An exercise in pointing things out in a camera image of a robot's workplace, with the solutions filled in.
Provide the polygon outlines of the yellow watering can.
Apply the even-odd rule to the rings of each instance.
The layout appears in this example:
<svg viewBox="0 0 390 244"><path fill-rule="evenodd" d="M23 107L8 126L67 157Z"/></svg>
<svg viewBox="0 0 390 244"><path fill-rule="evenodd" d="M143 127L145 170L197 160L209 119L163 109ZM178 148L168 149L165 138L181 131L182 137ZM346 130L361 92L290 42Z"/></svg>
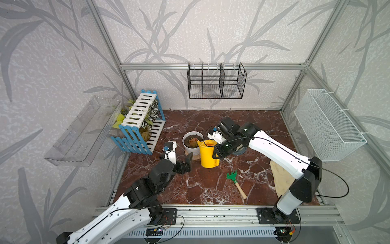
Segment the yellow watering can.
<svg viewBox="0 0 390 244"><path fill-rule="evenodd" d="M215 168L215 167L219 166L220 160L213 158L214 146L216 146L216 145L217 145L217 142L214 140L198 141L202 167Z"/></svg>

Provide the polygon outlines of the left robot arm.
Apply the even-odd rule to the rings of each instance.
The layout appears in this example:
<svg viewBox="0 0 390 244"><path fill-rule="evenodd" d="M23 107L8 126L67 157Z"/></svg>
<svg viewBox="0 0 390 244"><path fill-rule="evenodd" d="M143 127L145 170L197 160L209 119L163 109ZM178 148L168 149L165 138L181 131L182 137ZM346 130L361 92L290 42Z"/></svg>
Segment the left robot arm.
<svg viewBox="0 0 390 244"><path fill-rule="evenodd" d="M157 224L163 217L163 207L157 197L176 174L192 169L193 154L184 162L173 163L173 151L166 154L148 176L135 181L109 208L75 232L64 232L56 238L58 244L114 244L141 226Z"/></svg>

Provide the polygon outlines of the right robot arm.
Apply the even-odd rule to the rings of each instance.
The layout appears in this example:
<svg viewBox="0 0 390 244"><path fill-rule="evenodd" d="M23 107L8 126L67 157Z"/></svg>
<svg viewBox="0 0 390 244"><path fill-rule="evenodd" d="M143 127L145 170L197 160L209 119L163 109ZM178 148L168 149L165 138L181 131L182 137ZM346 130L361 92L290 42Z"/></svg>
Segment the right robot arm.
<svg viewBox="0 0 390 244"><path fill-rule="evenodd" d="M278 199L273 208L263 208L262 216L277 224L285 223L303 202L310 203L322 180L322 161L303 156L268 136L252 123L239 125L224 118L208 131L207 137L217 144L214 159L223 159L242 148L250 148L267 156L285 169L295 180Z"/></svg>

